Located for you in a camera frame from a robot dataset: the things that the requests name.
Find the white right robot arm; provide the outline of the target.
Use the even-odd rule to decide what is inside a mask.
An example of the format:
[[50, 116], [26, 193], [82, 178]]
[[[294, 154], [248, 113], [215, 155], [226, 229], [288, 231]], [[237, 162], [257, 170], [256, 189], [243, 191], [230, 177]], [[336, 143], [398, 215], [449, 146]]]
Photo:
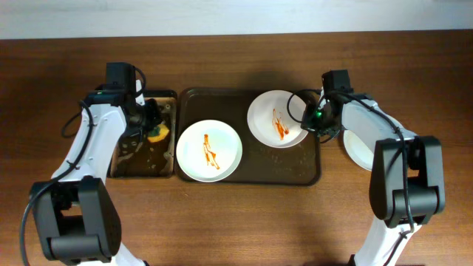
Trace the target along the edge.
[[306, 106], [301, 127], [325, 140], [341, 132], [356, 136], [360, 143], [347, 153], [357, 163], [363, 151], [372, 152], [369, 199], [374, 218], [348, 263], [394, 265], [413, 235], [445, 208], [440, 141], [405, 129], [372, 97], [356, 93], [347, 70], [330, 70], [321, 80], [319, 99]]

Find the grey-white plate with ketchup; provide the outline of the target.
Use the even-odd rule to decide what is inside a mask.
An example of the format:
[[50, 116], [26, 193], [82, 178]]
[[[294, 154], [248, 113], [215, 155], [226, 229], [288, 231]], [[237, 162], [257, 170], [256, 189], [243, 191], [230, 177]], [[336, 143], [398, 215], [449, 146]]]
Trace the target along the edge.
[[372, 171], [373, 152], [350, 130], [343, 133], [343, 144], [350, 159], [365, 170]]

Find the yellow green scrub sponge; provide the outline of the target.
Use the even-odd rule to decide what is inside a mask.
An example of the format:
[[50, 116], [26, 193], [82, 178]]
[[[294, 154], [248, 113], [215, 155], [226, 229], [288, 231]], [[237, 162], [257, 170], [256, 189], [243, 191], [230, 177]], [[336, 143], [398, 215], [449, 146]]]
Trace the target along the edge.
[[155, 126], [148, 134], [147, 140], [150, 143], [157, 143], [164, 140], [169, 134], [170, 130], [165, 124], [159, 124]]

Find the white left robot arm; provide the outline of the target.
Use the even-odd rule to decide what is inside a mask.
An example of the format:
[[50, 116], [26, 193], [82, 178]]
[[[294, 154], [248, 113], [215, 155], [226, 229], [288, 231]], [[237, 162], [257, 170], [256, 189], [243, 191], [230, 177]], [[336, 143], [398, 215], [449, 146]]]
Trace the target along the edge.
[[106, 65], [106, 81], [80, 101], [80, 127], [47, 182], [36, 182], [24, 217], [32, 215], [46, 259], [65, 265], [146, 265], [122, 242], [120, 217], [106, 190], [119, 141], [142, 137], [161, 119], [144, 100], [146, 77], [132, 64]]

